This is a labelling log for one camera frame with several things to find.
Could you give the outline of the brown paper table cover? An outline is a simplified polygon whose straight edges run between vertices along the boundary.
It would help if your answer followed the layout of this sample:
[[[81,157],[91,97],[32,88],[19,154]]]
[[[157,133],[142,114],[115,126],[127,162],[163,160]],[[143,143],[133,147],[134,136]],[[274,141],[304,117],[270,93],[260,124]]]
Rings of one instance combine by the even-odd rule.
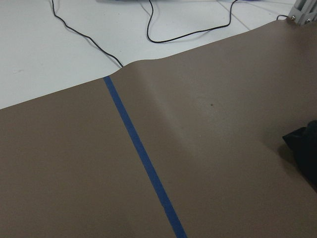
[[[317,117],[317,25],[279,20],[0,112],[3,238],[314,238],[282,137]]]

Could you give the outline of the black t-shirt with logo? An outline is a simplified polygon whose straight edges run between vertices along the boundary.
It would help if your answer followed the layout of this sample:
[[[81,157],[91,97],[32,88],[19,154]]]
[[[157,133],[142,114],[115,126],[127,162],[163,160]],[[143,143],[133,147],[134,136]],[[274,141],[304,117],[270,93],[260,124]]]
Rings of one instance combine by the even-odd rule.
[[[284,135],[284,142],[293,152],[294,160],[305,179],[317,189],[317,121]]]

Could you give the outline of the aluminium frame post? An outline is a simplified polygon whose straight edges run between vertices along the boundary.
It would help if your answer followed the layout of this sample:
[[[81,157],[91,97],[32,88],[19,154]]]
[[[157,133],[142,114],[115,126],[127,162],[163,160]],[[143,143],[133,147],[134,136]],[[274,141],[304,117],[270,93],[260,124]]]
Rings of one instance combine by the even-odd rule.
[[[288,17],[298,25],[317,20],[317,0],[296,0]]]

